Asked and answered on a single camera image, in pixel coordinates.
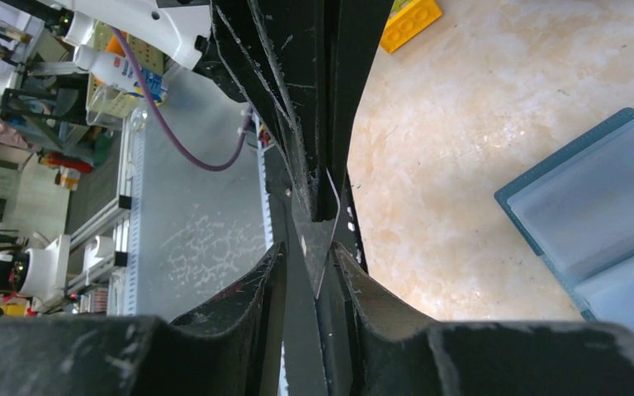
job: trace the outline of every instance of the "yellow toy block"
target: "yellow toy block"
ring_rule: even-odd
[[[441,15],[443,15],[441,8],[434,0],[412,0],[387,20],[381,38],[381,47],[392,54]]]

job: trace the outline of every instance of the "plastic bottle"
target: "plastic bottle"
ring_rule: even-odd
[[[80,45],[74,51],[73,62],[80,68],[93,73],[108,86],[136,97],[143,96],[130,62],[120,55],[98,52],[86,45]],[[142,68],[142,74],[149,85],[154,102],[157,105],[163,103],[166,100],[167,87],[162,76],[146,68]]]

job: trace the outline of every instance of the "red object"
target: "red object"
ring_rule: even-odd
[[[84,161],[79,161],[76,158],[71,158],[63,155],[62,153],[49,153],[45,157],[45,161],[49,165],[56,165],[58,167],[68,167],[69,169],[76,169],[81,173],[91,173],[93,167]]]

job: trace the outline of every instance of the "yellow basket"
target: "yellow basket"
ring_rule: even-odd
[[[441,8],[434,0],[395,0],[383,30],[381,47],[392,54],[441,15]]]
[[[108,25],[102,22],[97,22],[93,32],[93,48],[98,51],[105,51],[112,36],[113,31]],[[163,75],[162,51],[132,35],[127,36],[127,42],[133,52],[135,52],[137,62],[142,68],[146,68],[149,71]],[[111,116],[124,119],[135,109],[135,107],[137,107],[138,99],[136,97],[120,92],[113,101],[106,103],[105,108],[91,108],[91,99],[93,97],[93,93],[96,91],[96,88],[98,88],[98,82],[92,74],[88,74],[88,90],[86,92],[87,111],[106,113]]]

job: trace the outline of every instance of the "purple cable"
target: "purple cable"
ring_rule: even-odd
[[[122,47],[123,52],[125,52],[125,56],[127,60],[130,61],[130,65],[132,66],[132,71],[135,72],[135,77],[137,78],[137,81],[140,83],[140,87],[142,88],[142,93],[144,94],[144,99],[147,101],[147,104],[149,105],[149,109],[151,109],[152,114],[154,114],[154,117],[159,121],[159,124],[161,125],[162,130],[168,136],[169,140],[171,140],[173,147],[175,147],[176,150],[178,150],[178,152],[181,153],[181,155],[185,157],[188,161],[190,161],[193,165],[196,165],[197,167],[203,168],[207,171],[220,172],[220,171],[224,171],[228,167],[231,167],[232,164],[239,157],[239,153],[242,152],[242,147],[244,146],[244,137],[246,136],[246,130],[251,124],[252,109],[249,108],[248,114],[246,118],[244,119],[244,126],[242,127],[242,133],[239,134],[239,142],[237,143],[237,148],[234,150],[234,154],[232,154],[232,157],[229,159],[229,161],[227,161],[226,163],[223,163],[222,165],[210,165],[208,163],[202,162],[200,159],[193,156],[191,152],[186,150],[185,147],[183,147],[183,144],[181,144],[181,142],[178,141],[178,138],[176,137],[176,135],[173,134],[173,132],[171,131],[171,128],[168,127],[168,124],[166,123],[166,120],[163,118],[162,113],[159,112],[157,105],[154,103],[154,99],[152,98],[152,92],[149,91],[149,86],[147,85],[147,82],[144,80],[144,75],[142,74],[140,64],[137,63],[137,58],[135,57],[135,54],[132,52],[132,49],[130,48],[130,46],[127,44],[127,40],[125,39],[125,37],[123,37],[120,30],[112,26],[111,26],[111,29],[113,30],[113,35],[116,37],[118,42],[120,42],[120,45]]]

